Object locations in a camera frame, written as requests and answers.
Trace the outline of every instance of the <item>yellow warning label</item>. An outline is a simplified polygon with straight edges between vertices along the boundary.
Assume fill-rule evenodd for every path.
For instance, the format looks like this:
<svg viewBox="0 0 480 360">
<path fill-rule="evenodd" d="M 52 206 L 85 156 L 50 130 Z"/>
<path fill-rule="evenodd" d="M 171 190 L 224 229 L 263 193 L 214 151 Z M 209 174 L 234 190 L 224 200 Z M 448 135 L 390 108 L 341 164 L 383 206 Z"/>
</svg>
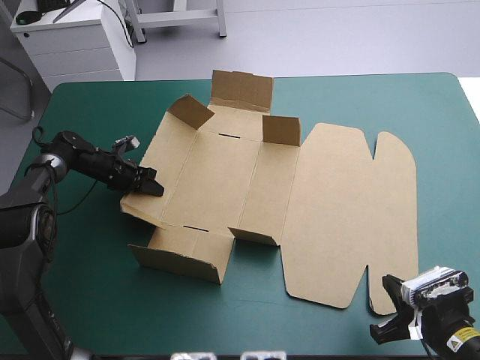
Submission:
<svg viewBox="0 0 480 360">
<path fill-rule="evenodd" d="M 454 333 L 454 336 L 462 343 L 466 343 L 471 338 L 480 336 L 480 332 L 478 332 L 475 328 L 461 328 Z"/>
<path fill-rule="evenodd" d="M 456 353 L 462 345 L 475 336 L 480 336 L 480 332 L 474 328 L 461 328 L 447 340 L 447 347 Z"/>
</svg>

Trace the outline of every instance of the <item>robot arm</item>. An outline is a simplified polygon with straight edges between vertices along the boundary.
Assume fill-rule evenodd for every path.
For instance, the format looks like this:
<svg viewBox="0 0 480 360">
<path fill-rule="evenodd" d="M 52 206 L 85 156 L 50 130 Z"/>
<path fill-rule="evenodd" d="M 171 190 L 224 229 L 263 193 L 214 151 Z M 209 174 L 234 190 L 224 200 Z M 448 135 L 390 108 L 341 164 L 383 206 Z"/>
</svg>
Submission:
<svg viewBox="0 0 480 360">
<path fill-rule="evenodd" d="M 19 184 L 0 196 L 0 314 L 15 331 L 33 359 L 86 360 L 65 334 L 41 289 L 41 275 L 53 260 L 56 243 L 56 207 L 48 192 L 69 170 L 104 182 L 118 191 L 162 196 L 156 171 L 124 160 L 138 147 L 134 136 L 117 140 L 104 151 L 70 131 L 41 143 L 40 156 Z"/>
<path fill-rule="evenodd" d="M 378 344 L 413 339 L 425 343 L 446 360 L 480 359 L 480 332 L 473 328 L 468 304 L 473 290 L 463 271 L 439 266 L 408 281 L 382 279 L 397 316 L 370 325 Z"/>
</svg>

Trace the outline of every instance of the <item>computer mouse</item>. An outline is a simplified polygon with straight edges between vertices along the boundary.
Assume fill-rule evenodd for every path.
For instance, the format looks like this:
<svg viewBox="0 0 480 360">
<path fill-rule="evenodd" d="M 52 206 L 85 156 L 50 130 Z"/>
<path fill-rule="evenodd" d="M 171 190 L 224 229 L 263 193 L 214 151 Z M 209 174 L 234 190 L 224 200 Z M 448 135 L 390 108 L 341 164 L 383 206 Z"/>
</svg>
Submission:
<svg viewBox="0 0 480 360">
<path fill-rule="evenodd" d="M 42 13 L 39 11 L 23 11 L 15 17 L 18 25 L 28 25 L 34 23 L 42 18 Z"/>
</svg>

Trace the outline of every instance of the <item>green table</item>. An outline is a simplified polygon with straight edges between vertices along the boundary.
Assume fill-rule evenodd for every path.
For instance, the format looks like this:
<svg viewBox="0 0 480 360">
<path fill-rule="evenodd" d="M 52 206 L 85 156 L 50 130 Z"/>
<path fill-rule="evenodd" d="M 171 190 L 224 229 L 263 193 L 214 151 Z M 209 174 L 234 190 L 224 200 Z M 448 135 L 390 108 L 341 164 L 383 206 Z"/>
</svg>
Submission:
<svg viewBox="0 0 480 360">
<path fill-rule="evenodd" d="M 55 90 L 41 125 L 47 138 L 70 129 L 103 148 L 136 134 L 142 145 L 131 156 L 139 161 L 164 111 L 186 92 L 207 104 L 210 81 L 65 84 Z M 276 79 L 272 113 L 299 116 L 304 139 L 317 122 L 361 128 L 372 150 L 380 131 L 400 137 L 418 167 L 420 269 L 463 269 L 480 291 L 480 127 L 454 76 Z M 17 178 L 37 153 L 30 144 Z M 91 183 L 71 172 L 58 186 L 60 210 Z M 120 197 L 99 185 L 58 219 L 56 260 L 43 283 L 77 345 L 100 354 L 424 353 L 418 342 L 377 346 L 370 338 L 368 325 L 382 318 L 368 311 L 365 276 L 346 310 L 290 298 L 277 248 L 236 243 L 222 286 L 139 267 L 127 244 L 145 245 L 154 228 L 122 214 Z M 480 301 L 471 309 L 480 317 Z M 0 353 L 23 353 L 3 318 Z"/>
</svg>

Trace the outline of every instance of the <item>keyboard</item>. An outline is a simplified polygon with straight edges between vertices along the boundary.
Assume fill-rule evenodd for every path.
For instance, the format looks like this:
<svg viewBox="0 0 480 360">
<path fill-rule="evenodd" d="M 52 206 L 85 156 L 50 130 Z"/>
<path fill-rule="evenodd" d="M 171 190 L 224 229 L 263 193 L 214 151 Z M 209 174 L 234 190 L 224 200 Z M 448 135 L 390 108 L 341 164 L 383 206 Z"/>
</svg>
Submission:
<svg viewBox="0 0 480 360">
<path fill-rule="evenodd" d="M 68 5 L 70 0 L 37 0 L 37 10 L 41 13 L 66 8 Z"/>
</svg>

